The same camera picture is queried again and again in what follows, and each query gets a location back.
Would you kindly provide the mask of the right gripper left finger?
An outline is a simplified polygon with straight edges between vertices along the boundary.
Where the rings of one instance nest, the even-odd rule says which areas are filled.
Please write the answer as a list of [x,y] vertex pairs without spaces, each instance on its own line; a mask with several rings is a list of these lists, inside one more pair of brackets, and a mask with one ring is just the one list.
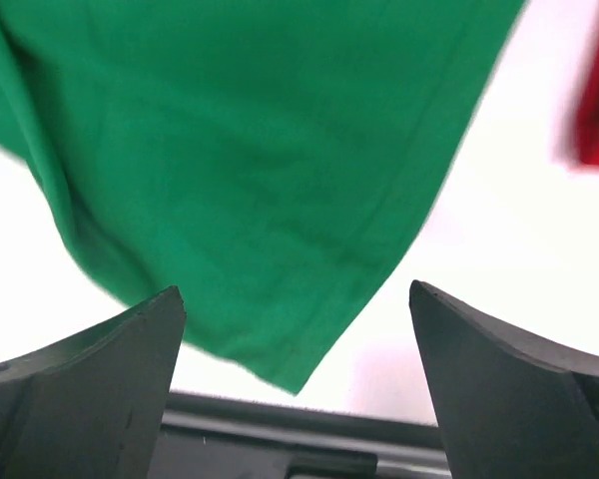
[[147,476],[186,322],[171,286],[0,363],[0,478]]

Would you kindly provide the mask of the green t shirt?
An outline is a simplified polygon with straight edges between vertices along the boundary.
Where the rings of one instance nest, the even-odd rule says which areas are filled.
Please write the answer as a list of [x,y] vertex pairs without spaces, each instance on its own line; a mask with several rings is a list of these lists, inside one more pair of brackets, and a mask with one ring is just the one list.
[[0,146],[127,304],[299,392],[392,274],[518,1],[0,1]]

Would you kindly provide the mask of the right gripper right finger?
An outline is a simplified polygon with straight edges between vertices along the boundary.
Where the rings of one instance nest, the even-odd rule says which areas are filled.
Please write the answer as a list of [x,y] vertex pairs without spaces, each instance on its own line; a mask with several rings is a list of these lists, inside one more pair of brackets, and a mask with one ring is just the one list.
[[599,356],[414,281],[409,309],[455,478],[599,478]]

